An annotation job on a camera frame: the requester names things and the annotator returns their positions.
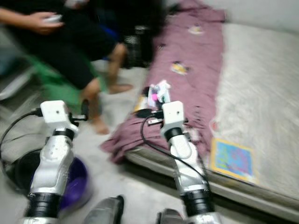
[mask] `purple blanket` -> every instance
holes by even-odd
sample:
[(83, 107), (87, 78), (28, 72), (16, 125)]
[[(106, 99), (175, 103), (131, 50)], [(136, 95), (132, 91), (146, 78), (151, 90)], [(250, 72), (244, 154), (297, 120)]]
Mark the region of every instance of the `purple blanket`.
[[(145, 86), (165, 79), (171, 85), (171, 100), (184, 103), (188, 126), (200, 137), (195, 144), (204, 156), (209, 152), (212, 138), (209, 121), (215, 116), (215, 96), (222, 67), (224, 12), (213, 10), (198, 0), (183, 0), (181, 11), (169, 18), (163, 33), (155, 40), (164, 47), (157, 51)], [(200, 26), (202, 34), (189, 32)], [(189, 68), (186, 75), (170, 70), (173, 62), (180, 61)], [(142, 119), (131, 115), (122, 123), (101, 148), (112, 154), (113, 162), (121, 162), (125, 152), (142, 145), (140, 126)], [(167, 149), (160, 136), (159, 126), (145, 126), (146, 138), (157, 146)]]

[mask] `bed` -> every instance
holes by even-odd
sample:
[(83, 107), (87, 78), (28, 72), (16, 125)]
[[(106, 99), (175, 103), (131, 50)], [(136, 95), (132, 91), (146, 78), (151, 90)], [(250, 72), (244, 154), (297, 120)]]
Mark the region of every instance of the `bed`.
[[(212, 26), (220, 24), (221, 18), (209, 23)], [(238, 24), (224, 23), (221, 27), (224, 51), (217, 53), (223, 54), (223, 62), (218, 63), (221, 65), (219, 80), (209, 83), (213, 83), (211, 89), (217, 89), (216, 101), (212, 97), (206, 99), (201, 105), (206, 113), (204, 121), (199, 126), (193, 123), (193, 127), (201, 126), (206, 133), (209, 121), (215, 119), (220, 124), (217, 137), (252, 148), (259, 182), (248, 184), (209, 172), (212, 191), (299, 223), (299, 156), (296, 153), (299, 145), (299, 38)], [(211, 110), (213, 106), (217, 108), (214, 112)], [(141, 142), (126, 143), (127, 150), (120, 150), (119, 136), (128, 130), (124, 130), (123, 125), (102, 145), (104, 150), (112, 153), (112, 161), (121, 162), (119, 158), (125, 158), (151, 170), (153, 175), (172, 177), (171, 161)], [(157, 136), (150, 132), (146, 134), (155, 142)], [(205, 141), (199, 141), (197, 145), (208, 166), (212, 136), (207, 133), (200, 136)]]

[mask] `black joint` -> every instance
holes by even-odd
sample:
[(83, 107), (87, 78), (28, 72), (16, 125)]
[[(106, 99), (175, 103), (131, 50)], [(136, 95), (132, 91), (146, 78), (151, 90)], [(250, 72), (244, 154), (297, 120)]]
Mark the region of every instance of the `black joint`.
[(165, 132), (164, 136), (165, 136), (166, 140), (169, 141), (172, 137), (177, 136), (177, 135), (182, 135), (182, 134), (183, 134), (182, 129), (179, 127), (175, 127), (175, 128), (168, 130), (167, 132)]
[(56, 135), (64, 135), (64, 136), (70, 138), (73, 141), (75, 133), (71, 129), (67, 128), (64, 131), (54, 131), (53, 135), (54, 136), (56, 136)]
[(56, 194), (31, 194), (25, 217), (58, 218), (61, 198), (61, 195)]
[(207, 189), (187, 192), (181, 196), (188, 217), (214, 212), (214, 207)]

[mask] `floor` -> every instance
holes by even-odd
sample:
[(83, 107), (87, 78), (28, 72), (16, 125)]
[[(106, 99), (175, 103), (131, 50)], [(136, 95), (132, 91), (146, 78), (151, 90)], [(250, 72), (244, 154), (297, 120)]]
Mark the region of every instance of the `floor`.
[[(131, 69), (123, 70), (121, 72), (121, 82), (130, 82), (135, 86), (135, 89), (119, 94), (119, 95), (101, 95), (103, 105), (103, 116), (111, 128), (111, 131), (126, 118), (127, 114), (133, 108), (135, 99), (140, 91), (140, 87), (146, 78), (146, 70)], [(12, 109), (23, 101), (21, 96), (25, 93), (31, 94), (28, 88), (24, 89), (22, 93), (16, 98), (4, 102), (5, 106)], [(1, 130), (7, 126), (8, 122), (2, 120)], [(29, 133), (28, 130), (41, 130), (42, 121), (29, 119), (24, 121), (19, 126), (18, 131), (14, 134)], [(123, 167), (110, 163), (109, 155), (99, 149), (99, 145), (108, 139), (107, 136), (99, 136), (93, 132), (93, 127), (88, 123), (82, 123), (79, 136), (74, 140), (74, 150), (78, 157), (80, 157), (88, 167), (90, 176), (94, 185), (94, 194), (91, 200), (81, 209), (64, 217), (62, 223), (64, 224), (81, 224), (88, 212), (100, 200), (122, 194), (126, 199), (125, 211), (122, 219), (124, 224), (154, 224), (156, 215), (164, 208), (177, 209), (183, 212), (181, 201), (178, 199), (176, 191), (165, 186), (151, 182), (144, 178), (135, 176), (124, 171)], [(35, 141), (30, 137), (19, 141), (18, 149), (12, 150), (8, 153), (8, 147), (4, 148), (7, 158), (14, 158), (19, 152), (24, 153), (23, 150), (28, 149), (29, 144), (43, 144), (44, 137), (36, 136)], [(0, 217), (1, 223), (12, 224), (22, 217), (24, 209), (26, 208), (26, 199), (13, 192), (7, 185), (3, 175), (0, 177)], [(262, 224), (251, 217), (244, 216), (232, 210), (227, 210), (222, 207), (217, 207), (217, 211), (221, 213), (223, 224)]]

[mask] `card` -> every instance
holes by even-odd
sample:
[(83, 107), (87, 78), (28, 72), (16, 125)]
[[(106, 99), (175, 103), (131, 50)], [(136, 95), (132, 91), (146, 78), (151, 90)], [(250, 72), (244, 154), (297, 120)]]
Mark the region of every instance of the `card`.
[(241, 181), (256, 183), (252, 150), (232, 142), (213, 139), (211, 170)]

